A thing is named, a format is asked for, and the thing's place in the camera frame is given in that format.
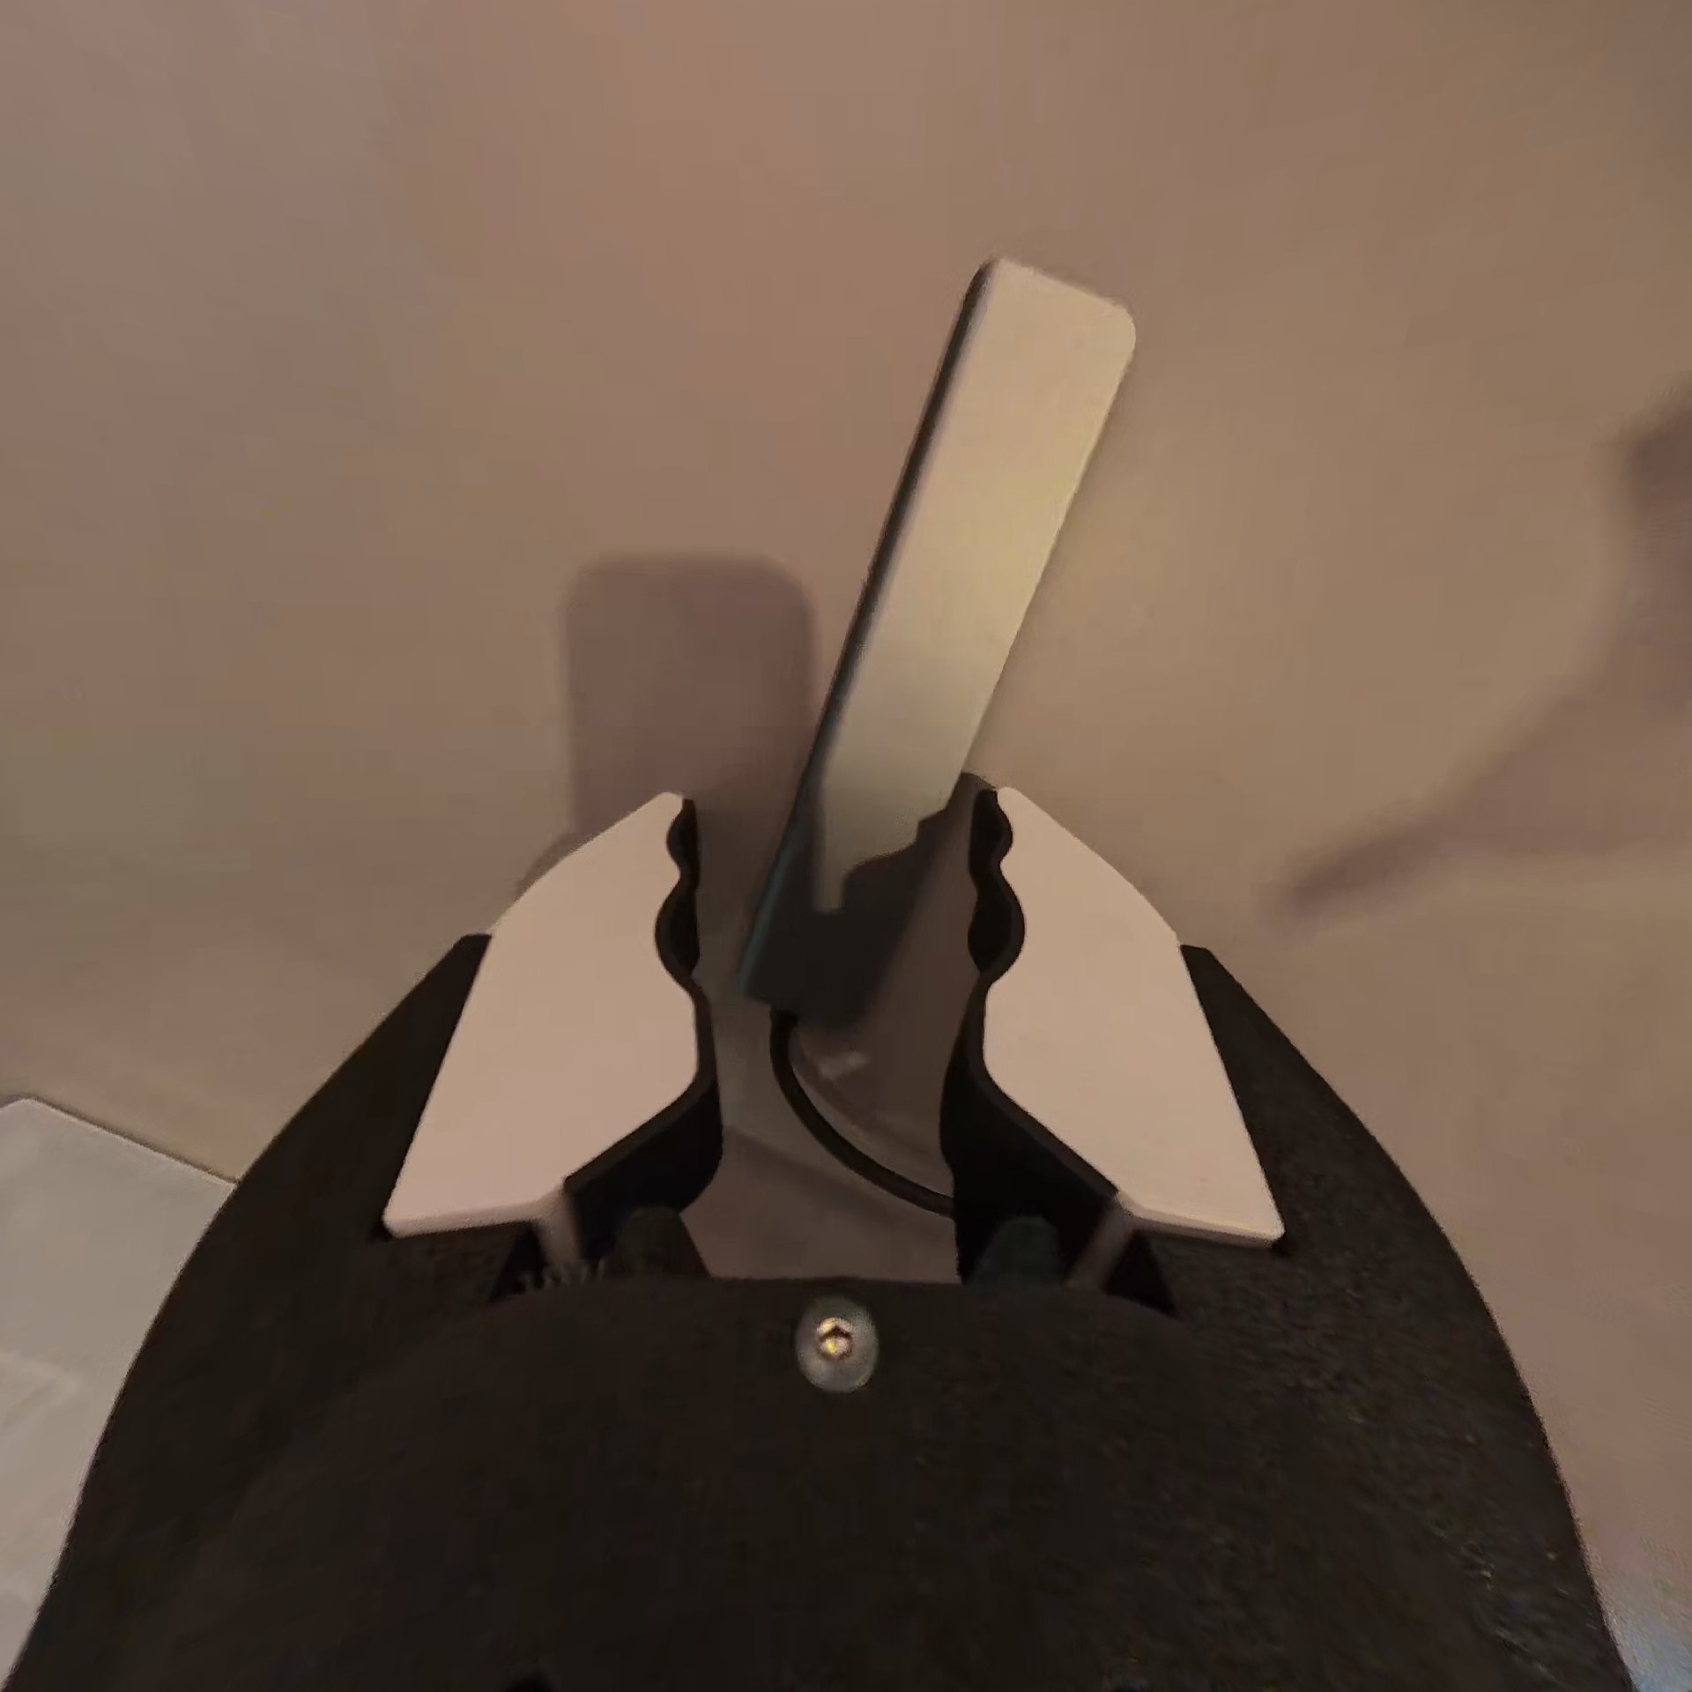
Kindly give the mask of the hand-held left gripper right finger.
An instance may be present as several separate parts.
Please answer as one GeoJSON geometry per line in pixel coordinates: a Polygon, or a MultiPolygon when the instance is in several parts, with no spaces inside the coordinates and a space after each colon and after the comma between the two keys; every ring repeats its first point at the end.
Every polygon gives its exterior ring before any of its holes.
{"type": "Polygon", "coordinates": [[[1136,1234],[1270,1252],[1283,1217],[1174,929],[1026,793],[967,834],[977,978],[940,1090],[961,1277],[1040,1222],[1059,1277],[1136,1234]]]}

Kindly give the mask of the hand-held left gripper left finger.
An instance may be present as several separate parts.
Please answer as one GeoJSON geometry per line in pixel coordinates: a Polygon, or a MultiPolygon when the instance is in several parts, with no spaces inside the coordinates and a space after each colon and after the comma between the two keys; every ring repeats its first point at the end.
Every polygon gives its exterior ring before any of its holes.
{"type": "Polygon", "coordinates": [[[519,1225],[551,1263],[687,1211],[725,1129],[702,958],[700,817],[662,792],[494,923],[400,1164],[390,1237],[519,1225]]]}

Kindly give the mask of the grey usb hub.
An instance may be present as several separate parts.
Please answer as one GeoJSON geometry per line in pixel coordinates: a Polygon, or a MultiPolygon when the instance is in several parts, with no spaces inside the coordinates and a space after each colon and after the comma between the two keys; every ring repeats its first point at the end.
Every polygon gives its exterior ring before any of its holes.
{"type": "Polygon", "coordinates": [[[945,342],[735,988],[803,1023],[873,1003],[1136,351],[1124,304],[997,257],[945,342]]]}

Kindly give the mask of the clear plastic storage bin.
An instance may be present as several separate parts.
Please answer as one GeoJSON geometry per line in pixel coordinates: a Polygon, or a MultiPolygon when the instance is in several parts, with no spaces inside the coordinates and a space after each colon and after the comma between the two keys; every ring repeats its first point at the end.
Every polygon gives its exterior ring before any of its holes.
{"type": "Polygon", "coordinates": [[[73,1489],[230,1181],[35,1097],[2,1107],[4,1492],[73,1489]]]}

